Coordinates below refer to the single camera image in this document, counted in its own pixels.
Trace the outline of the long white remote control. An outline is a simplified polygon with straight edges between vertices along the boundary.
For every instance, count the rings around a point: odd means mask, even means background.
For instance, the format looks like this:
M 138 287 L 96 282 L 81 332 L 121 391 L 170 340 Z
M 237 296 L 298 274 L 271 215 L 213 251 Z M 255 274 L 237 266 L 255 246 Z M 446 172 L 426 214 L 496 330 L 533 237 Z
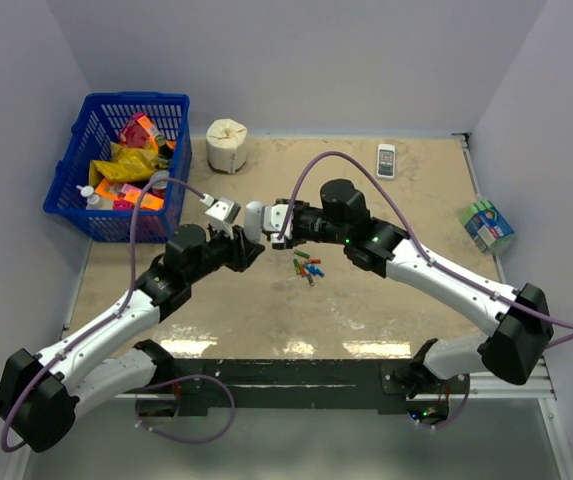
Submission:
M 261 242 L 262 211 L 263 204 L 261 201 L 250 201 L 245 206 L 243 228 L 246 238 L 253 243 Z

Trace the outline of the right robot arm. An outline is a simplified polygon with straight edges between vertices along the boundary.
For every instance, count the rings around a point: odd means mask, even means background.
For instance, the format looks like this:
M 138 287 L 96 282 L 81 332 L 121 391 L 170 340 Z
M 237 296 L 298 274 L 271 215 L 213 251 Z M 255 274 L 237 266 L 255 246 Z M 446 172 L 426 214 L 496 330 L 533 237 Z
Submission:
M 421 347 L 409 374 L 418 390 L 432 393 L 446 380 L 478 372 L 513 385 L 527 382 L 554 333 L 540 288 L 489 280 L 434 253 L 409 231 L 372 216 L 349 180 L 327 182 L 320 198 L 319 208 L 285 199 L 267 207 L 262 228 L 274 248 L 340 245 L 354 266 L 413 287 L 478 328 L 476 335 L 433 339 Z

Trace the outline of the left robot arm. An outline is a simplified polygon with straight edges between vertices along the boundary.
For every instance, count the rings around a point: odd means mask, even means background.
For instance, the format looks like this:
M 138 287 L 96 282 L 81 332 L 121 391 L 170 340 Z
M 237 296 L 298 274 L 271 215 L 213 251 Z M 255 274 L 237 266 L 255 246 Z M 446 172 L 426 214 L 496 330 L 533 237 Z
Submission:
M 177 311 L 190 299 L 193 284 L 222 267 L 243 272 L 263 250 L 255 227 L 182 225 L 164 253 L 104 313 L 35 354 L 12 354 L 0 380 L 2 450 L 14 451 L 8 435 L 15 433 L 21 446 L 44 452 L 76 420 L 115 396 L 138 388 L 166 390 L 173 358 L 159 344 L 141 341 L 119 358 L 113 353 Z

